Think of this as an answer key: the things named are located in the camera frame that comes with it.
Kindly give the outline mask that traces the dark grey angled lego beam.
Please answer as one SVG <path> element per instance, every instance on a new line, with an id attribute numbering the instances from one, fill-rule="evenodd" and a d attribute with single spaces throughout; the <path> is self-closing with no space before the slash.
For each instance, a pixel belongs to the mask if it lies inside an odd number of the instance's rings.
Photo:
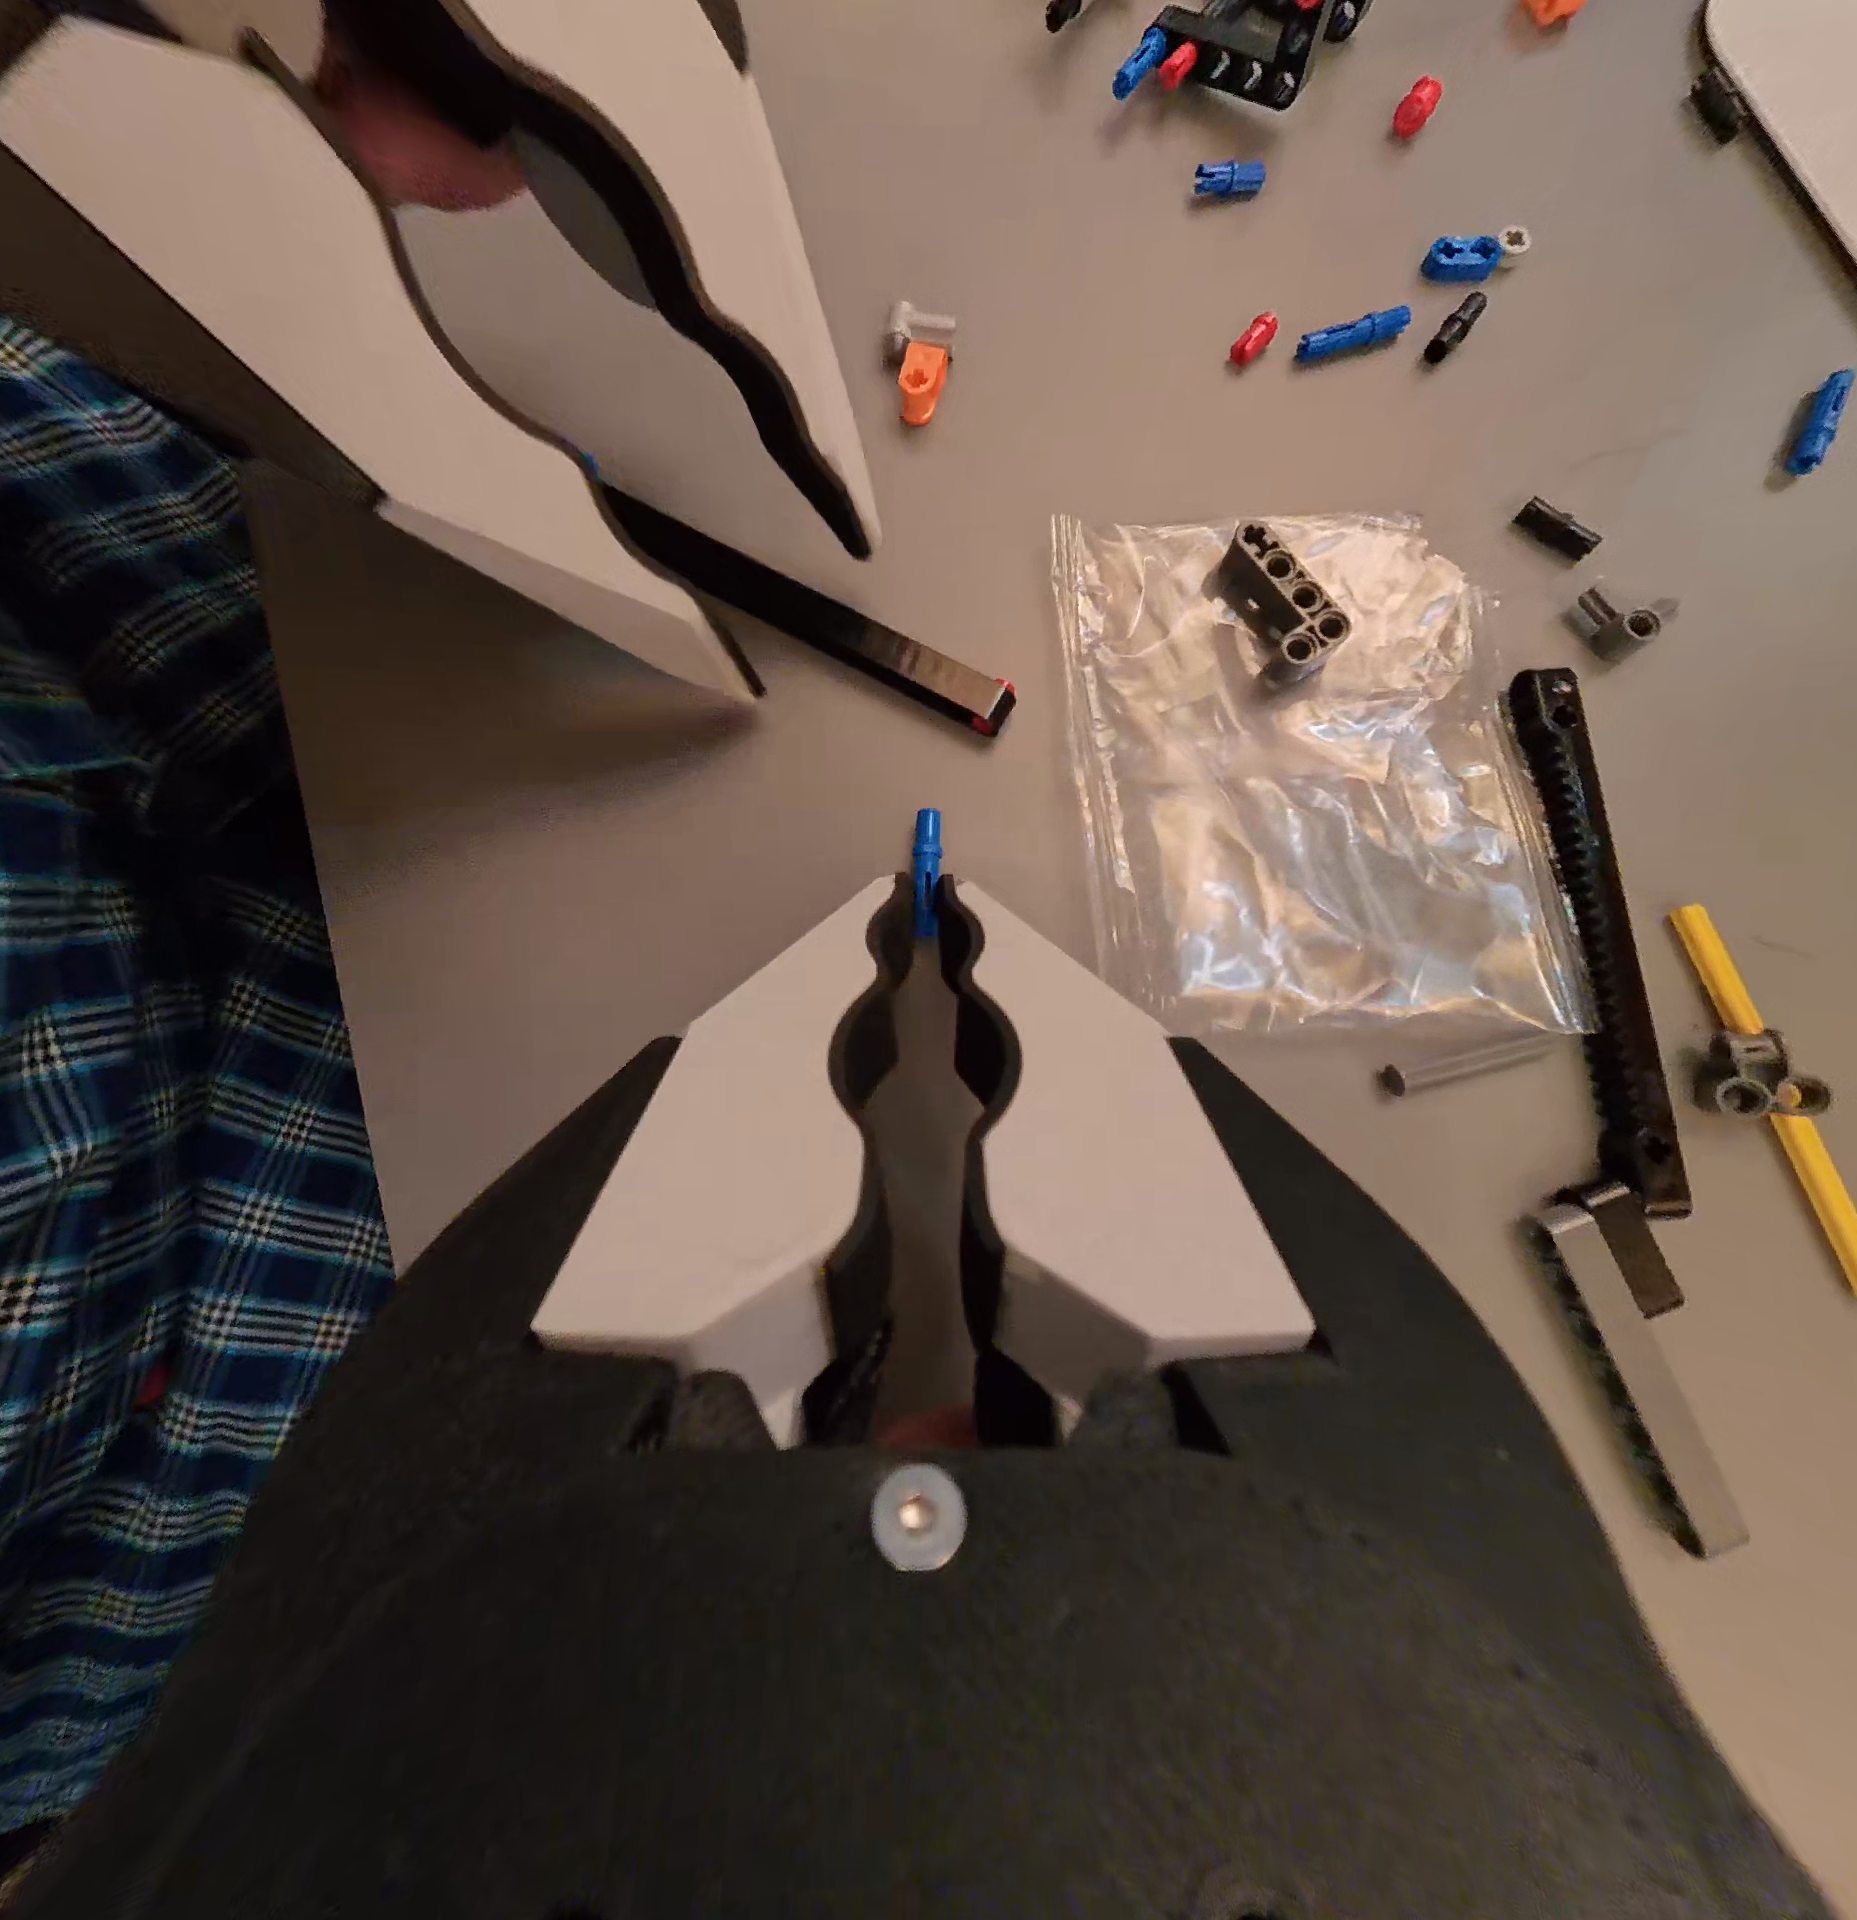
<path id="1" fill-rule="evenodd" d="M 1272 692 L 1321 674 L 1353 634 L 1351 615 L 1261 520 L 1235 525 L 1211 593 L 1255 634 L 1261 681 Z"/>

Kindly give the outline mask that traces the long black lego beam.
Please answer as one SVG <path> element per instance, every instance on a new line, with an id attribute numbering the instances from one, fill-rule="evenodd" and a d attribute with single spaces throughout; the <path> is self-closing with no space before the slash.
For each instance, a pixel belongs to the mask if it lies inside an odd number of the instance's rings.
<path id="1" fill-rule="evenodd" d="M 632 548 L 682 589 L 805 644 L 958 728 L 974 732 L 974 714 L 988 711 L 997 682 L 1005 682 L 708 538 L 609 483 L 595 491 Z"/>

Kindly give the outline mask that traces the lego vehicle assembly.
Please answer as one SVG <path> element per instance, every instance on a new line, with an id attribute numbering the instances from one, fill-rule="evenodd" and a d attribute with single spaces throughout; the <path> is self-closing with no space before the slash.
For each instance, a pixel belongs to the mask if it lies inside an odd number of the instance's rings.
<path id="1" fill-rule="evenodd" d="M 1327 47 L 1344 45 L 1370 3 L 1162 4 L 1110 82 L 1117 102 L 1144 84 L 1204 89 L 1286 113 Z"/>

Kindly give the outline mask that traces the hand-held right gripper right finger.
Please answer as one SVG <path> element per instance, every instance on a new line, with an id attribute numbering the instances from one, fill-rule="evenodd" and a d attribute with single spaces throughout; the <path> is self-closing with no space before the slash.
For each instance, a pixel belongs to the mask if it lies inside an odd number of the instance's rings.
<path id="1" fill-rule="evenodd" d="M 984 1444 L 1055 1444 L 1112 1376 L 1315 1338 L 1169 1035 L 978 887 L 941 881 L 961 1300 Z"/>

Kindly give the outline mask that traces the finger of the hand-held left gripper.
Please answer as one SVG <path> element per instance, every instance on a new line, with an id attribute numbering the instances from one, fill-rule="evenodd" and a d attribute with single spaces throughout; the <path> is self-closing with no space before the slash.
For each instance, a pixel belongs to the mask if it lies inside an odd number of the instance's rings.
<path id="1" fill-rule="evenodd" d="M 0 79 L 0 146 L 361 470 L 383 523 L 661 674 L 760 698 L 580 453 L 447 341 L 388 206 L 266 43 L 236 62 L 57 23 Z"/>
<path id="2" fill-rule="evenodd" d="M 865 563 L 880 523 L 844 372 L 734 4 L 450 3 L 467 60 L 624 234 L 659 315 Z"/>

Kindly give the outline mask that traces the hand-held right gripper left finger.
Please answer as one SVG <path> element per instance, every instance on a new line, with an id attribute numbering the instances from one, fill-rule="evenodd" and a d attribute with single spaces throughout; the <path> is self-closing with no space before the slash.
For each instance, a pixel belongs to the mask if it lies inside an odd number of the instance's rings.
<path id="1" fill-rule="evenodd" d="M 543 1346 L 734 1376 L 781 1446 L 867 1433 L 892 1337 L 869 1106 L 913 959 L 909 881 L 883 877 L 690 1023 L 536 1309 Z"/>

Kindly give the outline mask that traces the black lego gear rack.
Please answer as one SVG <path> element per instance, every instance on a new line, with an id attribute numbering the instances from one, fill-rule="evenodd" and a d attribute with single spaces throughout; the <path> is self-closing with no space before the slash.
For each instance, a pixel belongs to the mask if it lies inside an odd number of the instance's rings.
<path id="1" fill-rule="evenodd" d="M 1574 673 L 1517 673 L 1507 714 L 1585 962 L 1593 1029 L 1582 1050 L 1598 1166 L 1650 1221 L 1685 1221 L 1692 1190 Z"/>

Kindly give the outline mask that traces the grey lego axle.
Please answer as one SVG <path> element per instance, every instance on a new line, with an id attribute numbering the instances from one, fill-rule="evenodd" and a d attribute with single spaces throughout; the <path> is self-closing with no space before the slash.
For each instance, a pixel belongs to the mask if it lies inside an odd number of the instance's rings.
<path id="1" fill-rule="evenodd" d="M 1376 1085 L 1394 1098 L 1419 1097 L 1508 1072 L 1547 1059 L 1555 1049 L 1557 1040 L 1547 1035 L 1471 1045 L 1403 1064 L 1386 1064 L 1379 1068 Z"/>

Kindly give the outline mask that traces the person's left hand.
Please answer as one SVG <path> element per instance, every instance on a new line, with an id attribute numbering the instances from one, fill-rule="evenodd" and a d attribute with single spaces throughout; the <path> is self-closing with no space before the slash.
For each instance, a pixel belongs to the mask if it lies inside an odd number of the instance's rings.
<path id="1" fill-rule="evenodd" d="M 314 93 L 383 199 L 440 212 L 482 212 L 527 191 L 506 145 L 479 146 L 407 80 L 337 31 L 322 40 Z"/>

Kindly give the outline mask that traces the dark grey lego axle connector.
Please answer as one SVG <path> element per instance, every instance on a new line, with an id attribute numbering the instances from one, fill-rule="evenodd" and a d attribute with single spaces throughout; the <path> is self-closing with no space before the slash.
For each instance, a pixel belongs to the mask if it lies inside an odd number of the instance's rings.
<path id="1" fill-rule="evenodd" d="M 1692 1097 L 1701 1111 L 1737 1121 L 1818 1121 L 1834 1106 L 1827 1080 L 1798 1070 L 1773 1027 L 1719 1031 L 1696 1057 Z"/>

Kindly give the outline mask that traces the blue plaid shirt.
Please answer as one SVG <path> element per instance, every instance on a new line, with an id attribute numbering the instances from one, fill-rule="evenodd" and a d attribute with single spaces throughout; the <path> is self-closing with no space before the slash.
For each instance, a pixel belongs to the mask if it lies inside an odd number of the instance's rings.
<path id="1" fill-rule="evenodd" d="M 0 312 L 0 1879 L 392 1282 L 234 469 Z"/>

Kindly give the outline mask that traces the clear plastic bag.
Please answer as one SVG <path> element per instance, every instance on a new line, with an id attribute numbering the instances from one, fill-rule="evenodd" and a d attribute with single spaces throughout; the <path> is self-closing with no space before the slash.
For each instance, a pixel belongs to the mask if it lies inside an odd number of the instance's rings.
<path id="1" fill-rule="evenodd" d="M 1344 637 L 1272 684 L 1247 525 L 1051 518 L 1094 962 L 1195 1038 L 1593 1029 L 1491 596 L 1407 514 L 1276 514 Z"/>

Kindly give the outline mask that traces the white flat board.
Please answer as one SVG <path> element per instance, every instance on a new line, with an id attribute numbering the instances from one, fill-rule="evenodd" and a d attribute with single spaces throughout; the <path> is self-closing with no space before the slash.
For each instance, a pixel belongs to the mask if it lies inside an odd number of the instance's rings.
<path id="1" fill-rule="evenodd" d="M 1705 3 L 1701 37 L 1857 280 L 1857 3 Z"/>

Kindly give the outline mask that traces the grey lego pin connector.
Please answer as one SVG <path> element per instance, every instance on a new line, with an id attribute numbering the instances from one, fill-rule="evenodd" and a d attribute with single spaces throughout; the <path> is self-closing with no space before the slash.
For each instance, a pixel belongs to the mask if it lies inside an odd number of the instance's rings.
<path id="1" fill-rule="evenodd" d="M 1612 595 L 1605 582 L 1593 582 L 1565 612 L 1565 624 L 1595 661 L 1612 666 L 1653 644 L 1679 612 L 1673 596 Z"/>

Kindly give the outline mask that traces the yellow lego axle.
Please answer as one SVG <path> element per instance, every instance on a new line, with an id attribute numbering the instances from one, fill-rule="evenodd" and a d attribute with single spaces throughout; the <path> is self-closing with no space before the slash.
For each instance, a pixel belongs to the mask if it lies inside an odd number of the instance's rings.
<path id="1" fill-rule="evenodd" d="M 1668 915 L 1667 925 L 1681 945 L 1686 962 L 1715 1014 L 1714 1036 L 1717 1032 L 1754 1035 L 1762 1029 L 1771 1029 L 1771 1025 L 1759 1017 L 1755 999 L 1752 997 L 1752 991 L 1748 989 L 1719 928 L 1710 921 L 1709 910 L 1701 905 L 1685 905 Z M 1816 1216 L 1838 1269 L 1857 1298 L 1857 1207 L 1822 1135 L 1822 1122 L 1825 1116 L 1731 1116 L 1731 1121 L 1762 1122 L 1773 1131 L 1776 1141 L 1780 1142 L 1798 1178 L 1798 1184 L 1804 1190 L 1810 1213 Z"/>

